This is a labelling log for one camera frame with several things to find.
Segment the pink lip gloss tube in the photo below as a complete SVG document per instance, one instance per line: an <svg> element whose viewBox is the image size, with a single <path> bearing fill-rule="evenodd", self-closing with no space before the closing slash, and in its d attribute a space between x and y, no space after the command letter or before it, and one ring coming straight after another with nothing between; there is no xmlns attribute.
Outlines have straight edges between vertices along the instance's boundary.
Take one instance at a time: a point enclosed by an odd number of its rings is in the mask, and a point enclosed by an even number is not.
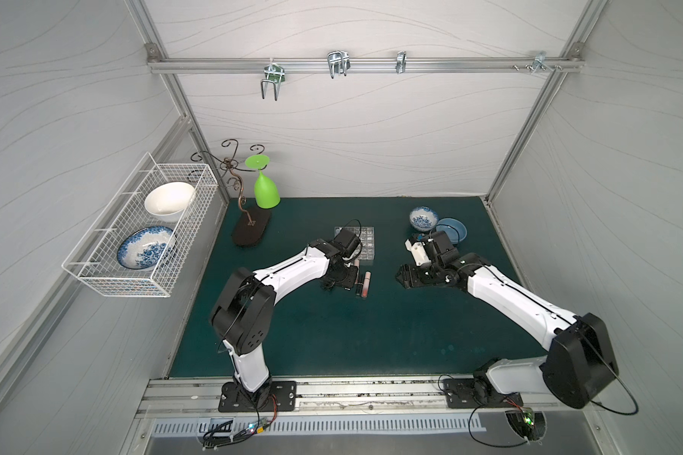
<svg viewBox="0 0 683 455"><path fill-rule="evenodd" d="M366 299L368 297L369 288L371 284L371 276L372 274L370 271L366 271L366 273L364 274L364 281L362 282L362 293L360 294L360 296L363 299Z"/></svg>

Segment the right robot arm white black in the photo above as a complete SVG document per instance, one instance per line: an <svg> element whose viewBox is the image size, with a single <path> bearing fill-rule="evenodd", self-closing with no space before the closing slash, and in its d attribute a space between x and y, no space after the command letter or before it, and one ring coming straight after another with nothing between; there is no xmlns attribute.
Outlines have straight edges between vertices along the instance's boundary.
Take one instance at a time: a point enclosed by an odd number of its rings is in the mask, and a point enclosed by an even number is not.
<svg viewBox="0 0 683 455"><path fill-rule="evenodd" d="M481 404L511 394L547 394L580 410L618 380L618 364L604 321L578 316L510 280L487 259L461 254L444 232L418 234L405 242L411 265L396 278L404 288L457 288L487 303L525 330L546 354L518 360L493 359L474 374Z"/></svg>

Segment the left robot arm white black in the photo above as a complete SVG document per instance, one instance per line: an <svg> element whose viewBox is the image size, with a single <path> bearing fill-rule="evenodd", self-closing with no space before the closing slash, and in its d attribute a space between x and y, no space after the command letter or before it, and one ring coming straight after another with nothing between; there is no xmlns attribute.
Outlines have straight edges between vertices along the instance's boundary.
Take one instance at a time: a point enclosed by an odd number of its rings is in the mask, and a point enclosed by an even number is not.
<svg viewBox="0 0 683 455"><path fill-rule="evenodd" d="M331 240L318 239L271 267L237 269L225 283L210 314L210 325L233 364L244 392L255 394L271 382L263 353L275 306L296 289L322 280L332 286L354 280L353 262L364 247L359 235L341 229Z"/></svg>

